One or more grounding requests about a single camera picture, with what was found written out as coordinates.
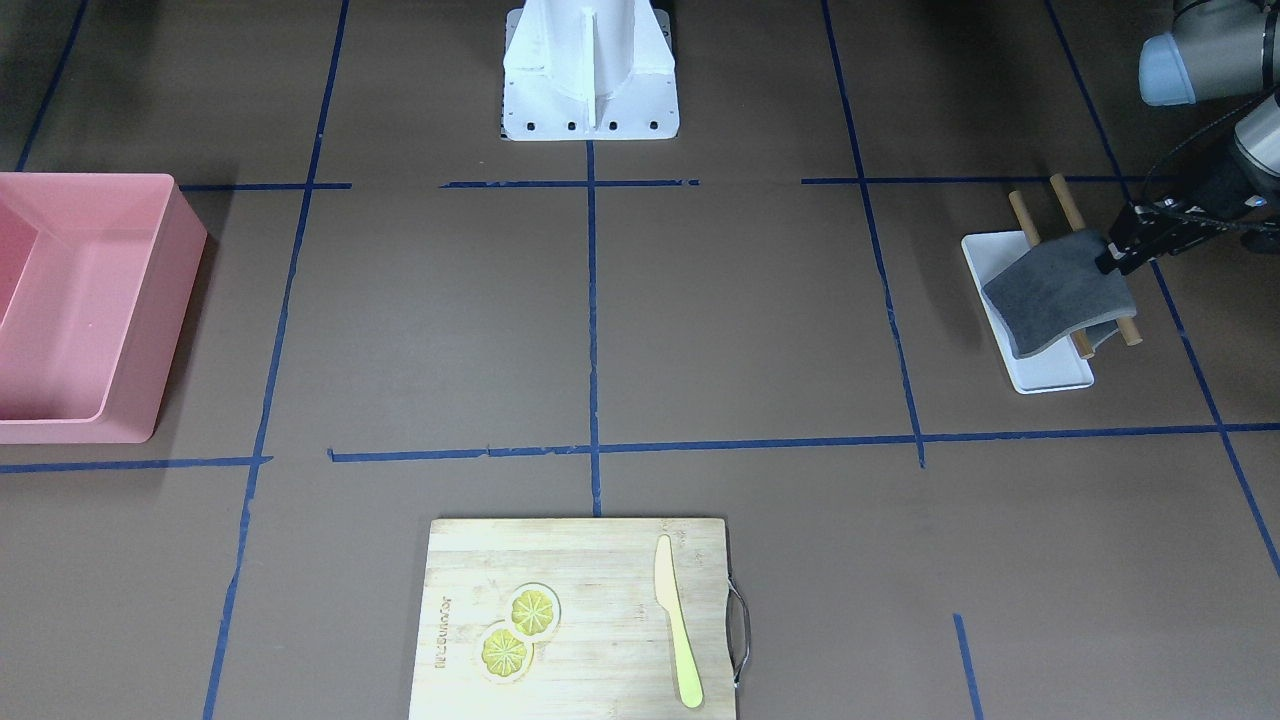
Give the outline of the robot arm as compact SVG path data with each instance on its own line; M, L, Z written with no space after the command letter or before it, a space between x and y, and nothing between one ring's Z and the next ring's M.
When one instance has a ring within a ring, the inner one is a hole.
M1277 37L1275 1L1176 1L1170 31L1144 42L1147 105L1245 102L1152 165L1108 232L1100 272L1129 274L1233 233L1252 252L1277 252Z

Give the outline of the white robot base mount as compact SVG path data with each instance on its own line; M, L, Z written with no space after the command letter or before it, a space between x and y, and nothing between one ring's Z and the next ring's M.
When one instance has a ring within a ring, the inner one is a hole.
M526 1L507 13L504 41L508 141L678 135L672 1Z

